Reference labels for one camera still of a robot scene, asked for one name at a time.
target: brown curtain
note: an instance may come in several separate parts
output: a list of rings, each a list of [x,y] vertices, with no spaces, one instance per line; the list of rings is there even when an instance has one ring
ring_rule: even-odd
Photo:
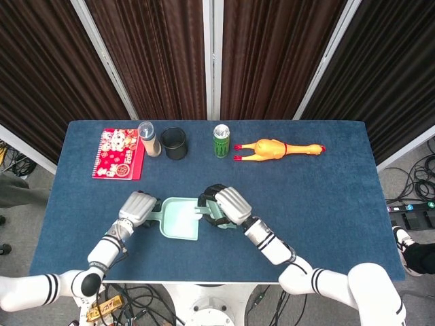
[[[141,119],[206,119],[201,0],[87,0]]]
[[[377,163],[435,125],[435,1],[363,1],[303,119],[361,120]]]
[[[345,0],[224,5],[222,119],[291,119]]]
[[[0,124],[57,162],[71,120],[129,119],[69,1],[0,1]]]

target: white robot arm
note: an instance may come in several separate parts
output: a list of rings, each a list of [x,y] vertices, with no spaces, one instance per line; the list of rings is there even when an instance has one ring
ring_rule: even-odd
[[[0,276],[0,308],[13,312],[44,306],[61,295],[94,297],[115,258],[126,250],[125,241],[131,237],[134,228],[145,222],[156,201],[150,195],[133,192],[120,209],[119,218],[89,254],[89,269],[85,271],[21,278]]]
[[[261,219],[252,216],[251,206],[237,190],[214,185],[205,194],[219,204],[231,222],[243,227],[245,235],[272,264],[289,264],[279,277],[279,284],[286,292],[317,293],[351,306],[360,313],[362,326],[406,325],[406,309],[381,266],[359,264],[348,275],[313,269]]]

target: clear plastic bottle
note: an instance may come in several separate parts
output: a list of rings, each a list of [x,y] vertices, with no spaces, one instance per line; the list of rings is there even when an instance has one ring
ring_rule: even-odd
[[[139,137],[141,137],[141,141],[145,146],[148,156],[153,158],[159,156],[162,152],[162,146],[157,139],[152,123],[149,121],[142,122],[137,128],[137,131],[139,132]]]

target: red notebook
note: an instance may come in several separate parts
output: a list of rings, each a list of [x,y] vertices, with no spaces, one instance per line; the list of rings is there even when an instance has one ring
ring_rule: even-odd
[[[95,179],[139,180],[145,148],[137,129],[106,128],[95,158]]]

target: white sneaker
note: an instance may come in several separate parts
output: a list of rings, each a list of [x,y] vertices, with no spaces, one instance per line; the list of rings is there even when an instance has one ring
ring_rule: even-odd
[[[405,250],[407,250],[409,246],[413,245],[416,242],[411,238],[409,233],[406,232],[400,226],[394,226],[393,227],[393,234],[394,234],[394,238],[396,239],[396,245],[397,245],[397,250],[399,251],[400,261],[402,262],[402,265],[403,265],[404,269],[411,276],[421,276],[421,275],[423,275],[423,274],[417,273],[416,271],[410,269],[406,265],[406,260],[405,260],[405,258],[403,256],[403,253],[405,252]]]

